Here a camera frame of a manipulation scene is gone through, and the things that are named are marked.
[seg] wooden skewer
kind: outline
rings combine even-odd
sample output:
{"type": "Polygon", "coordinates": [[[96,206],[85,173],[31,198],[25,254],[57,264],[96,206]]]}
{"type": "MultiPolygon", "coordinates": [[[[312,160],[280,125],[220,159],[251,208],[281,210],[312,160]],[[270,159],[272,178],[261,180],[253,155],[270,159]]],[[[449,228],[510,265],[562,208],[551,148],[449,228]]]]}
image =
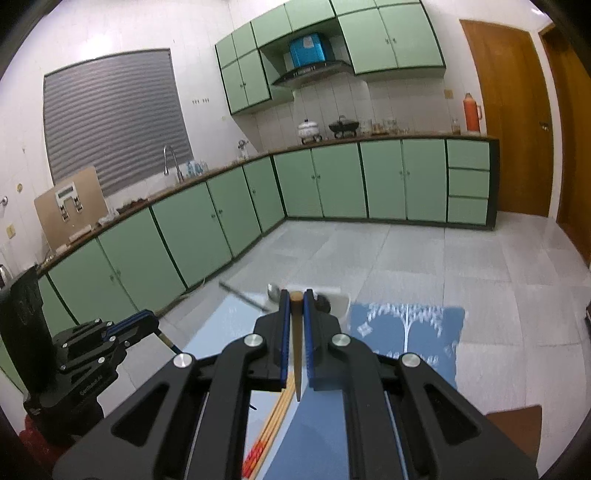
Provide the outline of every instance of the wooden skewer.
{"type": "Polygon", "coordinates": [[[254,480],[258,475],[258,472],[261,470],[262,464],[265,463],[265,458],[267,458],[267,454],[269,450],[271,450],[271,446],[273,445],[273,440],[277,436],[281,424],[283,423],[283,419],[287,414],[287,410],[291,404],[291,398],[293,397],[295,391],[295,385],[292,383],[290,384],[289,388],[287,389],[287,395],[285,396],[285,400],[280,405],[279,409],[277,410],[277,414],[274,417],[274,421],[272,424],[272,429],[268,432],[268,438],[266,439],[264,445],[264,450],[262,451],[260,457],[258,458],[254,470],[248,477],[248,480],[254,480]]]}
{"type": "Polygon", "coordinates": [[[279,395],[279,398],[275,402],[273,409],[271,410],[271,412],[267,416],[267,419],[265,420],[265,424],[264,424],[261,432],[259,433],[255,443],[252,445],[252,448],[251,448],[250,452],[248,453],[248,456],[244,460],[243,467],[242,467],[242,476],[244,478],[248,478],[250,476],[250,473],[253,471],[254,466],[256,465],[258,459],[260,458],[262,450],[264,449],[264,442],[269,437],[269,434],[271,432],[272,425],[274,423],[274,419],[275,419],[275,416],[277,415],[278,409],[281,407],[283,402],[285,402],[288,397],[291,398],[293,396],[293,382],[294,382],[293,375],[291,373],[289,373],[289,376],[287,377],[287,382],[286,382],[285,388],[281,391],[281,394],[279,395]],[[290,388],[292,388],[291,394],[289,394],[289,392],[288,392],[288,390],[290,388]]]}
{"type": "Polygon", "coordinates": [[[302,335],[304,330],[304,294],[300,291],[290,292],[291,306],[291,338],[294,347],[294,378],[295,378],[295,397],[297,401],[301,400],[301,351],[302,335]]]}

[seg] countertop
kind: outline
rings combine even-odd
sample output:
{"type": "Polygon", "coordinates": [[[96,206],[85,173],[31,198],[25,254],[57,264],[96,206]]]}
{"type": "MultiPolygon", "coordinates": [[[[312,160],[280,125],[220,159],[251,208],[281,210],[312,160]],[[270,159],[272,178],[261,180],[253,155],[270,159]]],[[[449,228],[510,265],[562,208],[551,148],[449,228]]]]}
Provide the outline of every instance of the countertop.
{"type": "Polygon", "coordinates": [[[124,211],[117,217],[115,217],[112,221],[102,225],[97,226],[95,229],[90,231],[89,233],[81,236],[79,239],[74,241],[69,247],[59,255],[56,255],[51,260],[48,260],[43,265],[37,268],[38,276],[42,276],[46,274],[49,270],[55,267],[59,262],[67,258],[69,255],[74,253],[77,249],[85,245],[86,243],[90,242],[92,239],[98,237],[100,234],[104,233],[108,229],[114,227],[118,223],[122,222],[126,218],[131,217],[132,215],[142,211],[145,208],[150,207],[151,205],[164,200],[176,193],[182,192],[188,188],[191,188],[203,181],[206,181],[212,177],[220,175],[226,171],[233,170],[234,168],[240,167],[242,165],[246,165],[250,162],[259,160],[260,158],[267,157],[269,155],[276,155],[281,153],[293,152],[298,150],[306,150],[309,148],[317,148],[317,147],[325,147],[328,145],[340,145],[340,144],[349,144],[355,143],[360,141],[379,141],[379,140],[403,140],[405,138],[458,138],[463,140],[484,140],[484,141],[494,141],[497,140],[495,137],[490,137],[487,135],[453,135],[451,133],[443,133],[443,132],[422,132],[422,133],[415,133],[415,134],[407,134],[407,135],[371,135],[371,136],[357,136],[357,137],[349,137],[343,139],[332,139],[332,140],[324,140],[322,142],[313,143],[313,144],[306,144],[306,145],[295,145],[293,147],[283,148],[281,150],[270,150],[268,152],[260,153],[254,157],[249,158],[248,160],[237,161],[230,165],[226,165],[222,168],[214,168],[213,170],[208,171],[204,175],[194,177],[188,180],[185,180],[182,183],[179,183],[173,187],[169,187],[165,190],[162,190],[147,199],[143,202],[129,208],[128,210],[124,211]]]}

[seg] lower cabinet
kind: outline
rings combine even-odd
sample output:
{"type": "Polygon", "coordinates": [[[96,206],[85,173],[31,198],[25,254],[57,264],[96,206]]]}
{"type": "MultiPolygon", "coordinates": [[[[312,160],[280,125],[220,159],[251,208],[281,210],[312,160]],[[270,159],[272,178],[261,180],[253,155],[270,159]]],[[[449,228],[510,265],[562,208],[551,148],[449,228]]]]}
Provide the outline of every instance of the lower cabinet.
{"type": "Polygon", "coordinates": [[[76,326],[74,320],[64,308],[63,303],[57,297],[56,291],[49,283],[47,276],[39,279],[39,291],[43,299],[43,316],[51,336],[76,326]]]}
{"type": "Polygon", "coordinates": [[[357,143],[312,149],[325,217],[367,218],[357,143]]]}
{"type": "Polygon", "coordinates": [[[149,209],[115,225],[98,240],[139,310],[156,312],[184,291],[149,209]]]}
{"type": "Polygon", "coordinates": [[[241,168],[207,181],[232,255],[236,257],[261,234],[248,185],[241,168]]]}
{"type": "Polygon", "coordinates": [[[447,165],[445,140],[403,140],[407,218],[445,222],[447,165]]]}
{"type": "Polygon", "coordinates": [[[244,175],[261,229],[266,232],[285,216],[271,159],[265,157],[244,165],[244,175]]]}
{"type": "Polygon", "coordinates": [[[369,217],[406,220],[402,142],[361,143],[369,217]]]}
{"type": "Polygon", "coordinates": [[[291,217],[322,217],[310,150],[274,155],[285,210],[291,217]]]}
{"type": "Polygon", "coordinates": [[[152,209],[187,285],[202,281],[232,259],[205,183],[158,202],[152,209]]]}
{"type": "Polygon", "coordinates": [[[97,318],[120,322],[137,312],[96,239],[53,267],[49,276],[79,323],[97,318]]]}

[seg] kettle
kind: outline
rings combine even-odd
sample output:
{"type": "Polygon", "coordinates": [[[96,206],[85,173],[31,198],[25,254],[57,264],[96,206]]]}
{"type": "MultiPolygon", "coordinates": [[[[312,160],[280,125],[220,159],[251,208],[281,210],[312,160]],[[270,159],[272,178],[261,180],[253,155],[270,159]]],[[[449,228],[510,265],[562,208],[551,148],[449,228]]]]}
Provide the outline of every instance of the kettle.
{"type": "Polygon", "coordinates": [[[6,265],[0,263],[0,289],[4,288],[12,280],[12,274],[6,265]]]}

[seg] window blind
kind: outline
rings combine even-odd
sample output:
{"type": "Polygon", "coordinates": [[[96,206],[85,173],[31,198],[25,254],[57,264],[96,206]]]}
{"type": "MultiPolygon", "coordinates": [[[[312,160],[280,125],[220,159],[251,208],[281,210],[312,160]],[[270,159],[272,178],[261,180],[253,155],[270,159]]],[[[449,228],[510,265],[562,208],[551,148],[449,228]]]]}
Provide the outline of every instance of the window blind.
{"type": "Polygon", "coordinates": [[[193,159],[167,49],[47,74],[43,116],[54,183],[93,165],[107,196],[163,172],[165,145],[179,163],[193,159]]]}

